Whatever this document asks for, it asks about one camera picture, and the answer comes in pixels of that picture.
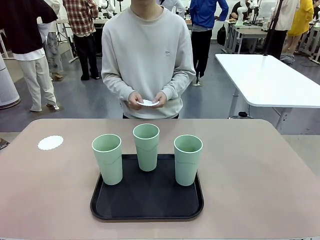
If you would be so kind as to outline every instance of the person in yellow clothing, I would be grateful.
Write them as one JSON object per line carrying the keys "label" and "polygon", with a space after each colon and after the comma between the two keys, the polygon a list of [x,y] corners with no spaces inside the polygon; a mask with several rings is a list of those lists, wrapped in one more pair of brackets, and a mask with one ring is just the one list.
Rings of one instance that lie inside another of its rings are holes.
{"label": "person in yellow clothing", "polygon": [[294,14],[291,30],[287,33],[287,40],[282,49],[283,53],[294,54],[302,34],[309,30],[309,22],[313,18],[312,0],[300,0],[300,8]]}

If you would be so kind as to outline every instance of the hand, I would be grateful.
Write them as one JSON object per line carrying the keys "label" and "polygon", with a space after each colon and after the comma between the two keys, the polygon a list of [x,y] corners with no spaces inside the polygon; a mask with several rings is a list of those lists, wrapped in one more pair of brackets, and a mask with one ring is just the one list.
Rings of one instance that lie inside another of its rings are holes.
{"label": "hand", "polygon": [[142,105],[138,104],[137,102],[142,104],[144,103],[141,95],[137,91],[134,91],[129,95],[128,98],[129,108],[139,111],[142,108]]}
{"label": "hand", "polygon": [[152,106],[151,108],[153,109],[158,109],[158,108],[162,108],[166,102],[167,102],[167,96],[162,92],[160,91],[154,98],[154,100],[152,101],[154,104],[156,102],[159,102],[157,105],[155,106]]}

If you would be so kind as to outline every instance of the cup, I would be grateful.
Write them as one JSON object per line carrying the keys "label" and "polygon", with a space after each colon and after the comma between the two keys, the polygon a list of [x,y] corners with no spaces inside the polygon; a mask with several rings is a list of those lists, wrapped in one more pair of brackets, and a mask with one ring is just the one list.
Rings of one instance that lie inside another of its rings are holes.
{"label": "cup", "polygon": [[104,183],[120,183],[123,177],[121,138],[114,134],[98,136],[92,142],[92,149]]}
{"label": "cup", "polygon": [[144,123],[133,129],[134,143],[142,171],[150,172],[157,167],[160,130],[156,125]]}
{"label": "cup", "polygon": [[181,135],[174,140],[175,180],[182,186],[194,183],[203,148],[200,138]]}

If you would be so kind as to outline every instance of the black bag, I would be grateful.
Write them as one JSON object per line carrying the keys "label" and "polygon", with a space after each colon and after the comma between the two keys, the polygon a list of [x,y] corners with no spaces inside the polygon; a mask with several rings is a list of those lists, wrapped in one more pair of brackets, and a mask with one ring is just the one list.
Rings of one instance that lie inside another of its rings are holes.
{"label": "black bag", "polygon": [[218,44],[224,46],[225,45],[225,42],[226,42],[226,37],[227,37],[227,34],[226,34],[226,28],[225,26],[222,26],[217,35],[216,35],[216,41]]}

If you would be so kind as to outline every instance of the blue jacket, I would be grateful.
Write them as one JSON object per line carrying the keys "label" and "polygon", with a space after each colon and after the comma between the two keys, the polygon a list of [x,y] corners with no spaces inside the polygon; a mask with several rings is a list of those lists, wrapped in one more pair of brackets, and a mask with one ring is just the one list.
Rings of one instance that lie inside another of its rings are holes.
{"label": "blue jacket", "polygon": [[205,28],[213,28],[215,25],[217,2],[222,9],[219,20],[226,20],[229,12],[226,0],[191,0],[190,16],[192,24]]}

